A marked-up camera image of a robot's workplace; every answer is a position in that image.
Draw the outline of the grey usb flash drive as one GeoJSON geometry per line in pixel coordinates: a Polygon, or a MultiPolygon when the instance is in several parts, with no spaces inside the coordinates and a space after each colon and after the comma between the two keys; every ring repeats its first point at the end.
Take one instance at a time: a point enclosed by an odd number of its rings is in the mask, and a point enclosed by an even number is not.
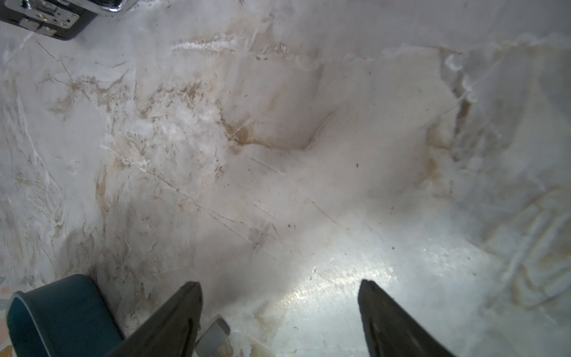
{"type": "Polygon", "coordinates": [[[198,357],[212,356],[228,339],[230,332],[227,321],[221,315],[217,315],[200,333],[195,345],[195,354],[198,357]]]}

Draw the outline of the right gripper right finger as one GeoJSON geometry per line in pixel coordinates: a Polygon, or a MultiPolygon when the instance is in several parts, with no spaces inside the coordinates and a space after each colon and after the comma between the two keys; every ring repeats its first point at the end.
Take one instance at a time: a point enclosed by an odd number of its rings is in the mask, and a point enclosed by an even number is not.
{"type": "Polygon", "coordinates": [[[453,356],[375,282],[361,281],[358,306],[371,356],[453,356]]]}

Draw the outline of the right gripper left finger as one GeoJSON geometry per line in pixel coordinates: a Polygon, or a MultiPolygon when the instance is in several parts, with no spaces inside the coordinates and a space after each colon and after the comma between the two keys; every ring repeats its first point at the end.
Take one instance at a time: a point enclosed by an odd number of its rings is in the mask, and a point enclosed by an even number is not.
{"type": "Polygon", "coordinates": [[[202,314],[198,282],[187,282],[111,356],[192,356],[202,314]]]}

